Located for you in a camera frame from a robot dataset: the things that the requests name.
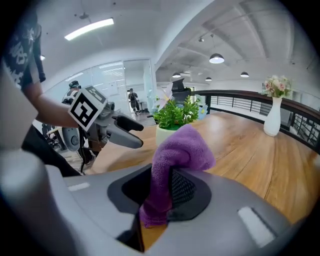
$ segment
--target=white flower pot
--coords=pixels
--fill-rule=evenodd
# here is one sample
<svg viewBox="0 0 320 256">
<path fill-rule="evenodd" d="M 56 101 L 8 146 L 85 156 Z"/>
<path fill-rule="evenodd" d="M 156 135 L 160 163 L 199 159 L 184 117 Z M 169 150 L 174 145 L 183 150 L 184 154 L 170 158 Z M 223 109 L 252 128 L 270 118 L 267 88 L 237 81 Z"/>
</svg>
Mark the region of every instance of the white flower pot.
<svg viewBox="0 0 320 256">
<path fill-rule="evenodd" d="M 174 134 L 176 130 L 166 130 L 156 126 L 155 130 L 155 144 L 159 146 L 162 142 L 166 140 L 171 134 Z"/>
<path fill-rule="evenodd" d="M 269 136 L 276 136 L 280 130 L 281 115 L 280 106 L 282 102 L 282 97 L 272 97 L 272 108 L 266 117 L 264 122 L 263 130 Z"/>
</svg>

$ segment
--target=person's arm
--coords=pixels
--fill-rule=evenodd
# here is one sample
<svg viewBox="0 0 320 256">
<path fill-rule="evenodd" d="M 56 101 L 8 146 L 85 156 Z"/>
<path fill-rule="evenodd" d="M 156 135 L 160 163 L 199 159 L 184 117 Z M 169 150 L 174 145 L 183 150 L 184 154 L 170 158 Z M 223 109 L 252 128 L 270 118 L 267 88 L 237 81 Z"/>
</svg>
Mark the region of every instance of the person's arm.
<svg viewBox="0 0 320 256">
<path fill-rule="evenodd" d="M 26 86 L 23 93 L 38 111 L 36 119 L 39 122 L 61 127 L 78 127 L 77 122 L 68 113 L 69 106 L 54 102 L 45 96 L 39 81 Z"/>
</svg>

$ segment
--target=black railing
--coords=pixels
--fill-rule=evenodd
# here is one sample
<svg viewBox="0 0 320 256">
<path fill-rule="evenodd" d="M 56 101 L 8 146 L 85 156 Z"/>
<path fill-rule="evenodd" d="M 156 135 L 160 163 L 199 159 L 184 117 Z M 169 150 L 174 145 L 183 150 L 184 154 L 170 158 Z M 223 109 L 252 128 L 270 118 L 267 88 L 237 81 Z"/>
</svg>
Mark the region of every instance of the black railing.
<svg viewBox="0 0 320 256">
<path fill-rule="evenodd" d="M 210 110 L 223 111 L 264 123 L 259 114 L 267 116 L 272 107 L 272 98 L 254 91 L 201 90 L 192 95 L 205 96 Z M 299 102 L 282 99 L 280 131 L 305 144 L 320 154 L 320 112 Z"/>
</svg>

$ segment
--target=potted plant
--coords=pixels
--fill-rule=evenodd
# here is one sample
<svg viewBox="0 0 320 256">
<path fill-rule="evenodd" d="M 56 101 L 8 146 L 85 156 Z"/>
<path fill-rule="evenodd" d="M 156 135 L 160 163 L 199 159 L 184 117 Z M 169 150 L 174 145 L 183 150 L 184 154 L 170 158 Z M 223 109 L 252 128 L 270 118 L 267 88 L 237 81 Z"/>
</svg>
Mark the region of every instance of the potted plant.
<svg viewBox="0 0 320 256">
<path fill-rule="evenodd" d="M 172 95 L 172 86 L 169 84 L 166 89 L 159 91 L 159 97 L 155 103 L 153 117 L 157 120 L 155 143 L 159 146 L 166 138 L 173 134 L 183 125 L 192 123 L 198 119 L 199 102 L 197 99 L 192 102 L 188 96 L 183 104 L 177 103 Z"/>
<path fill-rule="evenodd" d="M 266 117 L 263 130 L 269 136 L 276 136 L 280 130 L 281 114 L 280 107 L 282 98 L 289 96 L 291 91 L 291 81 L 285 76 L 277 77 L 273 75 L 264 82 L 265 90 L 262 95 L 272 97 L 272 108 Z"/>
</svg>

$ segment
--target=microfiber cloth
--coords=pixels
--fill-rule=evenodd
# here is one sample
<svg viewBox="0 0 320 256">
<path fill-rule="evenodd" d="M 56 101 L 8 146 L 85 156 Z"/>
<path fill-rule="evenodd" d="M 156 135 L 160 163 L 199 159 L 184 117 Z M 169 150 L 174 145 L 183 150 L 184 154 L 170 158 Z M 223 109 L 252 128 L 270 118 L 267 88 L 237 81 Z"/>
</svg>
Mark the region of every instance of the microfiber cloth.
<svg viewBox="0 0 320 256">
<path fill-rule="evenodd" d="M 139 217 L 144 225 L 149 227 L 167 223 L 167 212 L 172 209 L 170 167 L 205 171 L 215 164 L 208 145 L 190 124 L 182 126 L 168 137 L 153 155 L 150 194 L 139 209 Z"/>
</svg>

